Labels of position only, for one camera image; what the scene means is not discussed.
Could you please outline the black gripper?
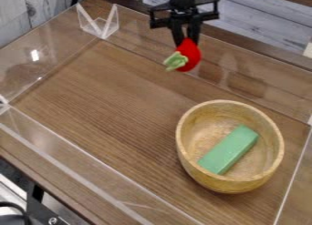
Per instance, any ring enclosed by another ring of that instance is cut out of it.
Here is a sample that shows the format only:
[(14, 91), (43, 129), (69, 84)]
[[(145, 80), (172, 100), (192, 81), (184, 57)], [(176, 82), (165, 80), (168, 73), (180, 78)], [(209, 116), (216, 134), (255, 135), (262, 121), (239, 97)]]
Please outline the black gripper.
[[(184, 24), (189, 24), (188, 37), (199, 44), (201, 22), (220, 18), (220, 0), (169, 0), (149, 8), (151, 27), (171, 27), (176, 46), (184, 41)], [(212, 5), (209, 12), (200, 12), (201, 5)]]

